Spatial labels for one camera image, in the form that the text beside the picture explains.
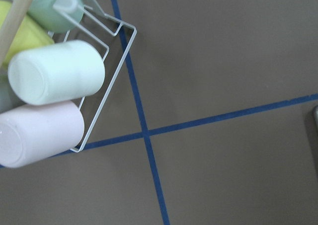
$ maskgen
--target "pale blue cup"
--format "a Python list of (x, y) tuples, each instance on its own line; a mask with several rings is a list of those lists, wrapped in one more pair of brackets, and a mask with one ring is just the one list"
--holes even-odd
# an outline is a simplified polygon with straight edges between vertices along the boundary
[[(77, 1), (78, 5), (83, 7), (81, 0), (75, 1)], [(53, 4), (55, 2), (56, 0), (33, 0), (28, 13), (47, 30), (62, 33), (73, 29), (75, 25), (66, 20), (55, 9), (53, 9)], [(69, 13), (69, 15), (76, 22), (80, 22), (83, 17), (83, 10), (77, 8), (74, 12)]]

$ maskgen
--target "wooden handle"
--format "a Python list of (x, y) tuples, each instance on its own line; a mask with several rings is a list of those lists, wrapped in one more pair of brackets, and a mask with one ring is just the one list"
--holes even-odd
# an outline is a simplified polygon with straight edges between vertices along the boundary
[(33, 0), (14, 0), (0, 29), (0, 68)]

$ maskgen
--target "gray floor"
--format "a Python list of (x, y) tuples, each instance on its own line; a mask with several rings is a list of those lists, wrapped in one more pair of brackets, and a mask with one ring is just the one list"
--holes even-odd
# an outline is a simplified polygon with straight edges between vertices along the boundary
[(317, 224), (318, 1), (117, 1), (90, 149), (1, 168), (0, 224)]

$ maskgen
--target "plastic cup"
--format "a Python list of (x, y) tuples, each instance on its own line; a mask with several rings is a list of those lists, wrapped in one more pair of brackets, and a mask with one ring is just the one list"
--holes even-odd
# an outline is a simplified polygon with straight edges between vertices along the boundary
[[(11, 5), (12, 4), (8, 1), (0, 0), (0, 27), (2, 26)], [(7, 67), (11, 58), (20, 51), (51, 45), (53, 43), (54, 41), (41, 26), (29, 16), (25, 16), (5, 57), (3, 65)]]
[(94, 47), (74, 40), (18, 53), (9, 64), (8, 78), (21, 100), (44, 105), (96, 93), (105, 67)]
[(23, 101), (13, 92), (8, 77), (6, 75), (0, 75), (0, 113), (23, 104)]
[[(66, 32), (73, 29), (75, 26), (62, 17), (53, 9), (53, 4), (56, 0), (33, 0), (28, 13), (45, 29), (57, 33)], [(83, 7), (81, 0), (72, 0), (75, 4)], [(63, 5), (70, 4), (69, 2), (62, 2)], [(76, 21), (80, 22), (83, 17), (83, 10), (76, 9), (70, 13), (70, 16)]]
[(71, 101), (23, 105), (0, 114), (0, 164), (21, 167), (75, 147), (84, 120)]

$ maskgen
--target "drying rack with cups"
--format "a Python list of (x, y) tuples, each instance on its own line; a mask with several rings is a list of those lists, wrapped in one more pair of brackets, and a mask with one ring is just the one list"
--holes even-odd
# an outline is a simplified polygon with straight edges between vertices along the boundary
[[(84, 149), (137, 34), (135, 26), (105, 13), (96, 0), (81, 1), (82, 2), (79, 3), (78, 0), (55, 0), (53, 9), (65, 20), (73, 24), (75, 28), (67, 31), (66, 33), (54, 33), (49, 31), (48, 35), (54, 39), (55, 43), (78, 39), (78, 35), (84, 35), (88, 43), (91, 43), (95, 48), (96, 46), (98, 46), (99, 50), (97, 51), (102, 58), (104, 67), (106, 68), (111, 66), (114, 73), (111, 74), (112, 76), (110, 78), (110, 81), (109, 79), (107, 79), (107, 83), (104, 83), (102, 86), (101, 91), (105, 90), (105, 93), (101, 97), (99, 105), (94, 112), (92, 119), (85, 120), (86, 129), (81, 142), (76, 147), (70, 149), (74, 152), (80, 152)], [(83, 18), (80, 22), (72, 17), (72, 13), (76, 12), (77, 10), (83, 12)], [(85, 25), (84, 21), (86, 19), (89, 19), (90, 27), (87, 27), (87, 24)], [(93, 29), (98, 29), (99, 34), (93, 33)], [(123, 53), (118, 57), (120, 58), (120, 60), (117, 63), (117, 66), (114, 67), (116, 64), (106, 66), (105, 60), (110, 52), (110, 47), (108, 46), (108, 44), (112, 43), (113, 40), (117, 38), (116, 36), (119, 34), (120, 31), (123, 31), (125, 34), (128, 34), (129, 32), (129, 41), (125, 49), (120, 49), (120, 51), (123, 51)], [(82, 99), (80, 99), (78, 101), (79, 109), (81, 110), (83, 108), (84, 103), (89, 103), (88, 101), (88, 97), (83, 97)]]
[[(124, 30), (124, 29), (129, 29), (132, 33), (130, 36), (130, 39), (127, 43), (126, 48), (123, 50), (123, 54), (120, 58), (120, 61), (118, 63), (118, 65), (116, 66), (115, 72), (110, 80), (110, 83), (106, 86), (106, 91), (104, 93), (103, 98), (100, 101), (100, 104), (93, 116), (93, 119), (91, 120), (91, 122), (89, 123), (88, 129), (86, 131), (86, 133), (84, 134), (84, 137), (82, 139), (82, 142), (75, 148), (72, 148), (71, 150), (74, 152), (80, 152), (84, 149), (90, 134), (95, 126), (95, 123), (99, 117), (99, 114), (108, 98), (108, 95), (117, 79), (117, 76), (120, 72), (120, 69), (127, 57), (127, 54), (133, 44), (133, 41), (135, 39), (135, 36), (137, 34), (137, 30), (135, 28), (135, 26), (120, 20), (112, 15), (109, 15), (107, 13), (105, 13), (103, 11), (103, 9), (100, 7), (100, 5), (98, 4), (98, 2), (96, 0), (82, 0), (84, 3), (84, 7), (83, 7), (83, 12), (84, 12), (84, 17), (88, 17), (96, 27), (99, 27), (100, 30), (102, 30), (105, 34), (111, 36), (111, 37), (116, 37), (120, 30)], [(68, 6), (65, 6), (65, 2), (69, 2), (70, 4)], [(53, 8), (60, 14), (62, 15), (65, 19), (67, 19), (69, 22), (71, 22), (72, 24), (74, 24), (76, 26), (76, 29), (78, 29), (79, 31), (81, 31), (82, 33), (86, 34), (92, 41), (94, 41), (96, 44), (99, 44), (103, 49), (104, 49), (104, 53), (102, 55), (102, 60), (103, 62), (105, 62), (108, 53), (109, 53), (109, 46), (106, 42), (104, 42), (103, 40), (101, 40), (99, 37), (97, 37), (96, 35), (94, 35), (89, 29), (87, 29), (86, 27), (84, 27), (81, 23), (78, 23), (76, 20), (74, 20), (71, 16), (70, 13), (72, 13), (72, 9), (76, 9), (77, 7), (82, 7), (81, 5), (76, 5), (74, 4), (74, 2), (72, 2), (72, 0), (56, 0), (56, 2), (53, 5)], [(100, 19), (98, 18), (103, 18), (106, 19), (108, 21), (114, 22), (115, 23), (115, 27), (114, 28), (110, 28), (108, 26), (106, 26)], [(63, 38), (63, 42), (66, 42), (71, 34), (73, 30), (69, 30)], [(51, 37), (54, 37), (54, 33), (53, 32), (49, 32), (49, 35)], [(85, 101), (85, 97), (83, 97), (80, 102), (79, 102), (79, 109), (82, 108), (83, 103)]]

